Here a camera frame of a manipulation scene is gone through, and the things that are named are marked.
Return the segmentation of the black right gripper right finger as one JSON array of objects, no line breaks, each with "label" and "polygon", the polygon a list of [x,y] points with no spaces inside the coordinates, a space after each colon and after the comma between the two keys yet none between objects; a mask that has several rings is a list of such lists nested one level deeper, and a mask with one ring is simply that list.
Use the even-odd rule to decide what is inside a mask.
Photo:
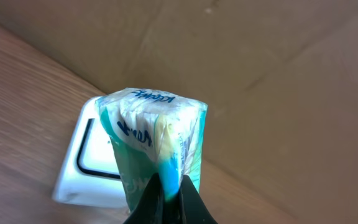
[{"label": "black right gripper right finger", "polygon": [[191,179],[184,175],[181,181],[179,198],[180,223],[218,224],[209,213]]}]

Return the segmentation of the teal kleenex tissue pack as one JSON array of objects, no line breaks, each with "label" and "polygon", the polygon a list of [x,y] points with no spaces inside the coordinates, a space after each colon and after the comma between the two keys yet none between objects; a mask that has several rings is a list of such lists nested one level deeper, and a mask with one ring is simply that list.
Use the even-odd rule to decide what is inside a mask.
[{"label": "teal kleenex tissue pack", "polygon": [[206,103],[162,90],[125,88],[98,98],[95,108],[111,140],[130,210],[154,174],[166,200],[176,196],[185,175],[199,189]]}]

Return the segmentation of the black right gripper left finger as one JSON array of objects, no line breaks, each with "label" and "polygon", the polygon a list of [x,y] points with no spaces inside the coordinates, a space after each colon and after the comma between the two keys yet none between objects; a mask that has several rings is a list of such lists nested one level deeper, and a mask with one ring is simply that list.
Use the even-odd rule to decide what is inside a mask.
[{"label": "black right gripper left finger", "polygon": [[163,224],[164,194],[160,177],[154,174],[149,180],[136,208],[124,224]]}]

